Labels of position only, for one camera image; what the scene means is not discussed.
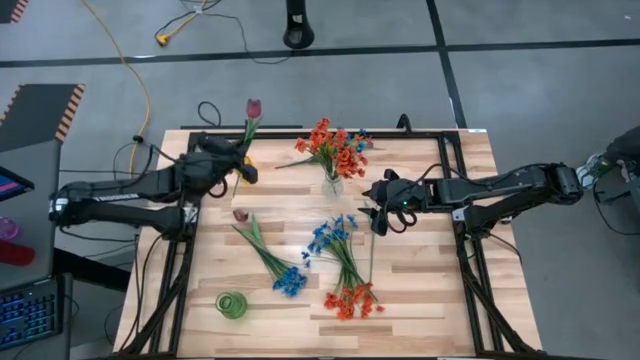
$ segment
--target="butcher block tabletop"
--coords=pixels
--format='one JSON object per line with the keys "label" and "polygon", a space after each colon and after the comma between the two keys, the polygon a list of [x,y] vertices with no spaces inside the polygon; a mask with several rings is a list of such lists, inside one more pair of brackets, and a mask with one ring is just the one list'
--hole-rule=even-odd
{"label": "butcher block tabletop", "polygon": [[[189,134],[189,130],[167,131],[162,150],[172,157],[184,153]],[[488,134],[460,131],[460,138],[469,177],[495,175]],[[262,260],[232,228],[248,226],[238,224],[234,209],[255,214],[270,251],[300,263],[300,253],[313,239],[312,231],[317,226],[340,214],[356,214],[359,229],[353,234],[353,253],[360,275],[369,279],[371,230],[366,217],[356,210],[366,200],[361,193],[382,179],[387,168],[400,177],[417,179],[429,165],[440,162],[433,139],[376,139],[374,133],[373,140],[374,148],[364,153],[369,159],[365,176],[345,180],[338,199],[323,195],[324,175],[319,165],[275,169],[307,156],[294,149],[295,139],[253,141],[248,156],[258,169],[258,183],[241,181],[232,197],[236,182],[232,174],[227,177],[229,191],[225,197],[203,198],[179,357],[474,355],[449,214],[421,214],[418,223],[405,233],[389,231],[385,237],[375,237],[372,290],[385,310],[374,311],[367,319],[356,316],[345,321],[336,317],[335,309],[323,306],[327,292],[334,290],[338,280],[339,265],[312,261],[306,288],[298,296],[287,298],[272,290],[273,280]],[[454,164],[453,152],[449,154]],[[160,158],[158,167],[170,164]],[[442,177],[442,172],[436,168],[429,177]],[[493,233],[515,245],[510,226],[498,225]],[[142,231],[137,255],[140,276],[141,264],[157,236],[151,228]],[[540,348],[517,256],[491,238],[483,240],[483,245],[497,307],[525,342]],[[160,241],[150,255],[142,324],[157,305],[167,249],[168,242]],[[240,319],[229,320],[216,309],[217,296],[229,291],[247,298],[248,310]],[[114,351],[120,349],[129,333],[136,308],[136,280],[132,275]],[[478,311],[485,347],[490,349],[488,322],[479,303]],[[160,350],[168,348],[173,314],[173,309],[167,312]]]}

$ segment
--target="computer screen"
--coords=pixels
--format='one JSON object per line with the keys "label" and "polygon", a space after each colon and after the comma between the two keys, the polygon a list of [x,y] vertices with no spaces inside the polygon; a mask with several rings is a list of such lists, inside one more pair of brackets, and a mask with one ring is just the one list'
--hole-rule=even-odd
{"label": "computer screen", "polygon": [[33,190],[33,183],[0,166],[0,201]]}

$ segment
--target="clear glass vase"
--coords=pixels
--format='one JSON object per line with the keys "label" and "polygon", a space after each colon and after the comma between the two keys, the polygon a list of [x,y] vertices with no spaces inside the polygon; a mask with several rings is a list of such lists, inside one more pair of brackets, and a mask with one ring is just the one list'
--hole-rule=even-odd
{"label": "clear glass vase", "polygon": [[337,199],[344,192],[342,177],[331,177],[326,175],[322,182],[322,194],[330,199]]}

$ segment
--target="gray floor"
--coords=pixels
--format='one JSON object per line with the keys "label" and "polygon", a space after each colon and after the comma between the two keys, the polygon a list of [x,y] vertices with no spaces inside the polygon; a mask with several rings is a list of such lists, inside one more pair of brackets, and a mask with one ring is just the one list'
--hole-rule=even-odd
{"label": "gray floor", "polygon": [[[129,56],[241,51],[236,24],[198,18],[159,48],[155,30],[184,8],[177,0],[90,1]],[[219,12],[241,18],[251,50],[284,49],[284,1],[224,0]],[[449,44],[601,40],[640,37],[640,2],[594,0],[437,1]],[[433,45],[422,0],[309,0],[315,48]],[[22,21],[0,25],[0,61],[115,56],[78,0],[31,0]],[[640,47],[451,53],[468,126],[486,128],[498,167],[538,161],[580,164],[640,123]],[[388,127],[401,113],[414,126],[455,127],[436,53],[136,65],[151,93],[146,138],[199,124],[196,105],[214,101],[225,124],[241,124],[247,98],[260,98],[265,121]],[[111,169],[144,115],[135,79],[122,66],[0,68],[0,104],[20,83],[81,82],[87,91],[63,147],[66,169]],[[126,168],[128,153],[118,159]],[[96,175],[61,174],[61,182]],[[615,226],[638,230],[628,204],[607,208]],[[640,351],[640,238],[618,236],[599,218],[591,195],[572,207],[543,206],[515,221],[518,246],[545,349],[554,354],[635,359]],[[127,238],[128,227],[83,228]],[[117,246],[59,236],[59,247],[88,255]],[[104,258],[128,261],[130,252]],[[108,352],[102,323],[122,295],[76,286],[82,310],[73,356]],[[110,328],[114,329],[118,313]]]}

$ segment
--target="computer keyboard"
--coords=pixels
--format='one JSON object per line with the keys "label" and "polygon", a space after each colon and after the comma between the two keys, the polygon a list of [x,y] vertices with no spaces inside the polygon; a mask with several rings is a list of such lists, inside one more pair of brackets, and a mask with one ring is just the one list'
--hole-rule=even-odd
{"label": "computer keyboard", "polygon": [[0,293],[0,350],[62,331],[62,281],[45,280]]}

